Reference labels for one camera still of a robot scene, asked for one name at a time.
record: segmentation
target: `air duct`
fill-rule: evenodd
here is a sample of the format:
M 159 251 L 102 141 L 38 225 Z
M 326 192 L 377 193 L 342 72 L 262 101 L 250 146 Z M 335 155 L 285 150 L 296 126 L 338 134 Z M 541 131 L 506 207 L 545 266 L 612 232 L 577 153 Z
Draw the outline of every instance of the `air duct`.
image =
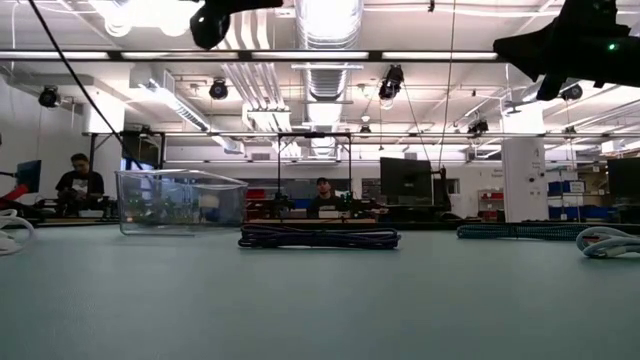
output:
M 306 50 L 350 50 L 356 47 L 362 24 L 363 0 L 296 0 L 300 47 Z M 307 116 L 314 126 L 340 122 L 348 70 L 313 69 L 305 72 Z M 318 155 L 331 153 L 326 139 L 311 142 Z

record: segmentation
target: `fluorescent light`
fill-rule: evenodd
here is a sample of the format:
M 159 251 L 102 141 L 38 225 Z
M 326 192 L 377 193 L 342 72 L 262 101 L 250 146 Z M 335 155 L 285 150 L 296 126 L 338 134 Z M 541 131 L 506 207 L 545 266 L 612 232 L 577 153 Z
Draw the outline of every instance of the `fluorescent light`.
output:
M 214 133 L 224 135 L 224 136 L 234 136 L 234 137 L 278 137 L 278 133 L 274 133 L 274 132 L 256 132 L 256 133 L 214 132 Z
M 194 52 L 146 52 L 126 51 L 121 53 L 128 60 L 236 60 L 234 51 L 194 51 Z
M 177 133 L 165 133 L 166 137 L 205 137 L 209 136 L 207 133 L 194 133 L 194 132 L 177 132 Z
M 353 64 L 292 64 L 292 70 L 362 70 L 364 66 Z
M 464 51 L 394 51 L 383 52 L 383 60 L 458 60 L 458 61 L 489 61 L 497 60 L 494 52 L 464 52 Z
M 255 60 L 296 59 L 296 60 L 364 60 L 369 58 L 367 51 L 256 51 Z
M 104 60 L 109 55 L 103 51 L 63 51 L 70 60 Z M 6 60 L 57 60 L 60 55 L 56 51 L 0 51 L 0 58 Z

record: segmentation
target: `laboratory room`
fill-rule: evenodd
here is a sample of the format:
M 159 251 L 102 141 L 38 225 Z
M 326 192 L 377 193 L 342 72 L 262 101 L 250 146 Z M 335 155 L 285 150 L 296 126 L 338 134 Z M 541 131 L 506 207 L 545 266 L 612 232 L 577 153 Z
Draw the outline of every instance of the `laboratory room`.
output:
M 0 359 L 636 358 L 639 63 L 637 0 L 1 0 Z

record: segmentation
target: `white coiled cable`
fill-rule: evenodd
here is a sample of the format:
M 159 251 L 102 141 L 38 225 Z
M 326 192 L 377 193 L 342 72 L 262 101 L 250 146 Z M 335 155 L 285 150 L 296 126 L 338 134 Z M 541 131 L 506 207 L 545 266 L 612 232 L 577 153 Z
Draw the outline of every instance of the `white coiled cable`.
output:
M 33 225 L 31 225 L 31 223 L 27 220 L 18 217 L 18 212 L 16 210 L 0 211 L 0 229 L 9 224 L 20 224 L 27 228 L 27 230 L 29 231 L 27 244 L 35 239 L 36 230 L 33 228 Z M 0 230 L 0 256 L 15 254 L 23 248 L 24 245 L 19 245 L 15 242 L 11 235 Z
M 640 253 L 640 238 L 608 227 L 592 227 L 582 231 L 576 245 L 585 256 L 611 258 L 626 253 Z

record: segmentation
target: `exposed ductwork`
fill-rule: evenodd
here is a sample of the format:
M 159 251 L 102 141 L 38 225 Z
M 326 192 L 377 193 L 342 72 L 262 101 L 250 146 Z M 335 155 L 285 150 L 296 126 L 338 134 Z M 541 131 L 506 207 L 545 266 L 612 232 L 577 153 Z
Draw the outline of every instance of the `exposed ductwork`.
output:
M 357 46 L 364 11 L 363 0 L 296 0 L 300 47 L 307 50 L 350 50 Z M 348 70 L 306 70 L 307 116 L 314 126 L 340 121 Z M 334 141 L 314 139 L 318 155 L 331 154 Z
M 219 49 L 240 49 L 235 28 L 240 23 L 240 41 L 246 49 L 256 48 L 254 42 L 253 16 L 256 17 L 256 31 L 258 47 L 270 49 L 267 36 L 267 11 L 245 11 L 242 14 L 234 14 L 231 26 L 225 40 L 218 45 Z M 222 69 L 231 80 L 244 101 L 243 122 L 248 128 L 267 132 L 292 131 L 289 120 L 289 108 L 284 103 L 282 91 L 278 84 L 278 78 L 273 63 L 262 64 L 223 64 Z M 277 142 L 272 142 L 274 150 L 278 151 Z M 291 142 L 282 144 L 282 155 L 288 158 L 299 158 L 300 147 Z

